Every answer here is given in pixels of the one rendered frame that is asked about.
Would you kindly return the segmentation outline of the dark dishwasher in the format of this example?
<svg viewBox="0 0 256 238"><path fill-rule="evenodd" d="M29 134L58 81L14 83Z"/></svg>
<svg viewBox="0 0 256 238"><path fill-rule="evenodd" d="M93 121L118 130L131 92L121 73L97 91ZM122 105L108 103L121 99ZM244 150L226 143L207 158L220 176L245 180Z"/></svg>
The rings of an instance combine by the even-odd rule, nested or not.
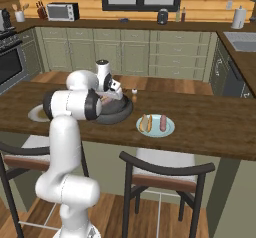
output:
<svg viewBox="0 0 256 238"><path fill-rule="evenodd" d="M222 95L228 97L241 97L242 89L244 87L244 79L232 60L228 61L228 67L229 71Z"/></svg>

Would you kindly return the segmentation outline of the green side cupboard run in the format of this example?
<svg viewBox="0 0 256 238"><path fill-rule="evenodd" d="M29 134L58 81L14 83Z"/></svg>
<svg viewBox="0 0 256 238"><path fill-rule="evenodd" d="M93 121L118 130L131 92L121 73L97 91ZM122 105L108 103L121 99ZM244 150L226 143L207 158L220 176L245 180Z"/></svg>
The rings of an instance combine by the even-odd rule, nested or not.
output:
<svg viewBox="0 0 256 238"><path fill-rule="evenodd" d="M210 83L213 94L215 96L223 96L223 89L229 71L228 61L232 60L224 44L220 39L217 39L216 49L213 58L212 70L210 75ZM250 91L244 80L244 87L242 89L241 97L237 98L252 98L253 94Z"/></svg>

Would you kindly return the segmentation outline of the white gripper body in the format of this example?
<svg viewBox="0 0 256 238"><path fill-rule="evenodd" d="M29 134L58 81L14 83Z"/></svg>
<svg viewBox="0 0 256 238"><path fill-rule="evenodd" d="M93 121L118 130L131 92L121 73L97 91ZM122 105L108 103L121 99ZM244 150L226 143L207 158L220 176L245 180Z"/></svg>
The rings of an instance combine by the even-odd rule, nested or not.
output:
<svg viewBox="0 0 256 238"><path fill-rule="evenodd" d="M98 95L103 99L121 100L123 98L123 92L121 89L117 91L108 90L106 92L99 92Z"/></svg>

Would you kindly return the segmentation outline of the dark grey bowl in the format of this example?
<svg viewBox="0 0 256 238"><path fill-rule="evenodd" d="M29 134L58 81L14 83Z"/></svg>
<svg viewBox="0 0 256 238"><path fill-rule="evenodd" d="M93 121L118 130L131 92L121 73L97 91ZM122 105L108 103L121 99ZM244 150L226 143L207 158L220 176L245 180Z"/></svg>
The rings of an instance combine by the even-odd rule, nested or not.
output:
<svg viewBox="0 0 256 238"><path fill-rule="evenodd" d="M133 111L132 101L124 95L121 100L104 98L102 100L102 111L95 123L112 125L124 121Z"/></svg>

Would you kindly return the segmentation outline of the white utensil pot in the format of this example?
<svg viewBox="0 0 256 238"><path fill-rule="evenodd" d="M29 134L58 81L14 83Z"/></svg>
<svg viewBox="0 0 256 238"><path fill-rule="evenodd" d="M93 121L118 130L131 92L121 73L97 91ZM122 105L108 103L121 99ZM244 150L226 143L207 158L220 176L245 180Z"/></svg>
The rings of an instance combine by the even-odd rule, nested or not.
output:
<svg viewBox="0 0 256 238"><path fill-rule="evenodd" d="M29 7L29 4L26 3L21 7L21 9L18 9L18 6L16 4L12 5L12 8L15 12L15 18L17 22L24 22L25 21L25 14L24 11Z"/></svg>

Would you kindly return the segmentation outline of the cream plate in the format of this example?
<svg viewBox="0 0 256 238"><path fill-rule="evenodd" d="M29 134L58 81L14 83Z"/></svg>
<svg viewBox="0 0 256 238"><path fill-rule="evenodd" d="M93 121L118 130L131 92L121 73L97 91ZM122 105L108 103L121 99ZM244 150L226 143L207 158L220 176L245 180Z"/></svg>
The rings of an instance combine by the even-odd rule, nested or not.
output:
<svg viewBox="0 0 256 238"><path fill-rule="evenodd" d="M28 118L35 122L50 122L51 119L44 111L43 105L37 105L28 113Z"/></svg>

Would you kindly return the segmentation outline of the black stove oven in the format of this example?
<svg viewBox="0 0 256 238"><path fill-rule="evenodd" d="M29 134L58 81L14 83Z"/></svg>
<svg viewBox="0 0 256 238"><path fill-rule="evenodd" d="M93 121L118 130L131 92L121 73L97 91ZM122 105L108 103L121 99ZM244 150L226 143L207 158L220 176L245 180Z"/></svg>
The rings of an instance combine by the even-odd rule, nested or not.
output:
<svg viewBox="0 0 256 238"><path fill-rule="evenodd" d="M22 40L15 30L0 33L0 95L21 81L28 81Z"/></svg>

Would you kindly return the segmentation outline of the dark wooden stool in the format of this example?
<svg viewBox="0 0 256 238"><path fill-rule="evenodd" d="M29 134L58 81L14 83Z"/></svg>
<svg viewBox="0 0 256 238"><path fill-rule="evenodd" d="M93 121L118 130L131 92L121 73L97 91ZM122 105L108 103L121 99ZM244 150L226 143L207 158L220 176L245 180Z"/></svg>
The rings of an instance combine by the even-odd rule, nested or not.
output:
<svg viewBox="0 0 256 238"><path fill-rule="evenodd" d="M24 238L9 181L29 170L46 171L50 166L49 138L30 135L21 147L0 141L0 179L16 229L17 238Z"/></svg>
<svg viewBox="0 0 256 238"><path fill-rule="evenodd" d="M138 214L140 195L149 187L177 192L179 221L183 220L184 205L190 206L193 213L189 238L196 238L205 177L215 170L214 164L195 165L193 154L146 148L138 148L135 156L122 151L119 158L126 163L122 238L128 238L130 201L135 199Z"/></svg>

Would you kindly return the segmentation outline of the grey coffee machine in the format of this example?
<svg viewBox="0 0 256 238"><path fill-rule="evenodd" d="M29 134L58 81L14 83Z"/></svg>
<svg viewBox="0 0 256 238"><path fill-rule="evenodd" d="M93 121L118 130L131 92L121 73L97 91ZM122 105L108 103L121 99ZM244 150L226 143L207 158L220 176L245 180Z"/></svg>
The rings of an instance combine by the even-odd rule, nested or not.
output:
<svg viewBox="0 0 256 238"><path fill-rule="evenodd" d="M14 27L10 21L10 13L6 8L0 9L0 31L13 30Z"/></svg>

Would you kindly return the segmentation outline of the light blue plate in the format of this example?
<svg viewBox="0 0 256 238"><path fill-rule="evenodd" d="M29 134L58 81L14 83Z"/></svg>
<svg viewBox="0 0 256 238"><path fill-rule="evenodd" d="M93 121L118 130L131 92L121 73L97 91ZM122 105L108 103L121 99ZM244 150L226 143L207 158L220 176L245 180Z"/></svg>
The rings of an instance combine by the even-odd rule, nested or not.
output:
<svg viewBox="0 0 256 238"><path fill-rule="evenodd" d="M166 118L166 129L164 131L161 131L160 130L160 118L161 118L161 116L159 114L152 115L152 129L149 132L141 131L139 129L139 124L140 124L142 118L139 118L137 120L136 128L141 134L148 136L148 137L161 138L161 137L169 136L170 134L172 134L174 132L175 124L171 119Z"/></svg>

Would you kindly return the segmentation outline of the silver toaster oven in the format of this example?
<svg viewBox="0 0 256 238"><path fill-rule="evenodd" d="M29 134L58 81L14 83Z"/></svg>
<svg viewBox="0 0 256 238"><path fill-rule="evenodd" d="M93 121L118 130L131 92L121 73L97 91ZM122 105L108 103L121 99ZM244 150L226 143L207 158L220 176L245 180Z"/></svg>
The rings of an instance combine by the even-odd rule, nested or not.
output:
<svg viewBox="0 0 256 238"><path fill-rule="evenodd" d="M52 2L46 5L49 21L76 21L80 19L77 3Z"/></svg>

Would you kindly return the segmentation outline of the green base cupboard run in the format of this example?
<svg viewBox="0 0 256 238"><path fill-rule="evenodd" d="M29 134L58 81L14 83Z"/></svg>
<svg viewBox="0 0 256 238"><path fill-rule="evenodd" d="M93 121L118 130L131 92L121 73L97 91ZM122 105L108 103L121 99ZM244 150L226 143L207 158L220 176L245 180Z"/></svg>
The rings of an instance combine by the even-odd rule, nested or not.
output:
<svg viewBox="0 0 256 238"><path fill-rule="evenodd" d="M47 71L94 71L100 59L114 74L209 80L213 32L41 27L36 29Z"/></svg>

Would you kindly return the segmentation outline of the wooden knife block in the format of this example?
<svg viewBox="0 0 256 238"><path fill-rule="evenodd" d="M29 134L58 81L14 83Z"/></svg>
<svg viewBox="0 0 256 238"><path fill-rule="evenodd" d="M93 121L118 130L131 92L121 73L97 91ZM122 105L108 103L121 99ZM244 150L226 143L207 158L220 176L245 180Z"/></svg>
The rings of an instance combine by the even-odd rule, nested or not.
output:
<svg viewBox="0 0 256 238"><path fill-rule="evenodd" d="M37 6L37 12L40 19L46 19L47 18L47 12L45 7L43 6L43 3L41 1L38 1L36 3Z"/></svg>

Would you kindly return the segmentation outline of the hot dog bun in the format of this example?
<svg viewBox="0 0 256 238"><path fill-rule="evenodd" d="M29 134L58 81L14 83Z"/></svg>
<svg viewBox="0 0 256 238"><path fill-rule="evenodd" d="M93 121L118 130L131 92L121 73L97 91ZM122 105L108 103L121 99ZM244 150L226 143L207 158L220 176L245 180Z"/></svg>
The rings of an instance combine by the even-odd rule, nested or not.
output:
<svg viewBox="0 0 256 238"><path fill-rule="evenodd" d="M150 132L152 129L152 116L143 115L139 124L139 130L141 132Z"/></svg>

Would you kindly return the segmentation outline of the white paper towel roll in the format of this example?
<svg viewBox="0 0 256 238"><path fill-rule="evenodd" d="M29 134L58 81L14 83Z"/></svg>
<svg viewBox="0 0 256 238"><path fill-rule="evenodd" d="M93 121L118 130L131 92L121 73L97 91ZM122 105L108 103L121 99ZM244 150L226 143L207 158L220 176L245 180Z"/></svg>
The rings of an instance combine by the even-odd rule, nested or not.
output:
<svg viewBox="0 0 256 238"><path fill-rule="evenodd" d="M246 18L246 13L247 13L247 11L242 6L235 9L233 22L231 25L232 29L242 29L243 28L245 18Z"/></svg>

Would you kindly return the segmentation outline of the grey sink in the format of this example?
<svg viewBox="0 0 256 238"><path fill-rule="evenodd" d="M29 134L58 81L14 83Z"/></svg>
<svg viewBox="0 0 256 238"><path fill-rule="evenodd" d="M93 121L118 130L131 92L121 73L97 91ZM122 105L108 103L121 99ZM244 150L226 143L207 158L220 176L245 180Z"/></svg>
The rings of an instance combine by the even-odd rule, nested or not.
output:
<svg viewBox="0 0 256 238"><path fill-rule="evenodd" d="M256 32L225 32L224 35L236 51L256 52Z"/></svg>

